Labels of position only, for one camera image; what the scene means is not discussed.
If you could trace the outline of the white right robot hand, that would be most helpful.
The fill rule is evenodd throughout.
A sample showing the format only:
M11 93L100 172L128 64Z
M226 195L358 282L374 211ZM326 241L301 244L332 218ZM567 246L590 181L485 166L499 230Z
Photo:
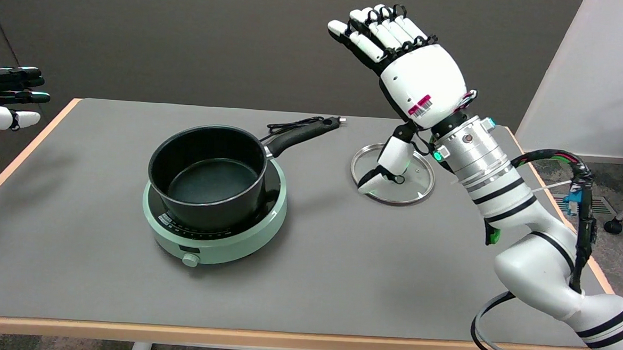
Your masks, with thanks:
M382 93L403 121L384 143L375 168L357 182L359 193L373 193L400 182L412 161L418 132L466 107L476 93L467 88L437 36L417 27L403 5L355 9L347 22L329 21L327 30L378 76Z

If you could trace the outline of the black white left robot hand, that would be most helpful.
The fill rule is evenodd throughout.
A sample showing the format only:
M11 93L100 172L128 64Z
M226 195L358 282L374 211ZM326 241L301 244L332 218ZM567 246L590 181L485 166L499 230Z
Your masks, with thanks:
M34 90L43 85L45 80L37 67L0 68L0 131L18 131L40 121L39 112L11 109L10 105L50 102L49 93Z

